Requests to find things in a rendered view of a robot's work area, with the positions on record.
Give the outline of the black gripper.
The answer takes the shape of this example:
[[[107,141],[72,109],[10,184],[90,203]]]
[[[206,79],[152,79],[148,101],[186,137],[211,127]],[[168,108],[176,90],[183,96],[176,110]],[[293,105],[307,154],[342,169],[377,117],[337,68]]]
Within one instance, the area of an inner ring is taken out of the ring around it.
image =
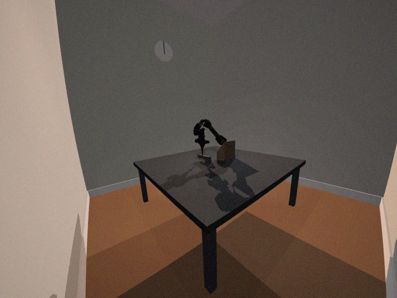
[[[209,141],[204,139],[205,135],[199,135],[198,137],[199,137],[199,138],[200,138],[200,137],[202,138],[202,141],[199,141],[198,144],[200,144],[201,149],[203,149],[204,146],[205,146],[205,144],[208,144]]]

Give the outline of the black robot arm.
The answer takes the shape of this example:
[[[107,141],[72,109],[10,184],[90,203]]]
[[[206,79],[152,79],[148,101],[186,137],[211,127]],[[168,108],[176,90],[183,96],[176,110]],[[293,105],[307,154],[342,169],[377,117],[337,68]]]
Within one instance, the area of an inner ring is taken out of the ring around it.
[[[203,124],[203,122],[205,122],[205,123]],[[201,119],[201,121],[195,125],[194,130],[193,130],[195,136],[204,135],[204,130],[205,130],[205,129],[204,129],[204,128],[200,129],[202,125],[203,125],[204,127],[208,128],[208,129],[213,133],[213,135],[216,137],[216,138],[215,138],[216,141],[217,141],[220,145],[223,145],[223,143],[227,141],[226,138],[224,138],[222,135],[219,135],[219,134],[216,132],[216,130],[212,127],[211,122],[210,122],[209,120],[207,120],[207,119],[204,119],[204,120]],[[198,143],[199,141],[202,141],[202,138],[201,138],[201,137],[200,137],[200,138],[198,137],[197,139],[195,139],[195,142],[196,142],[196,143]]]

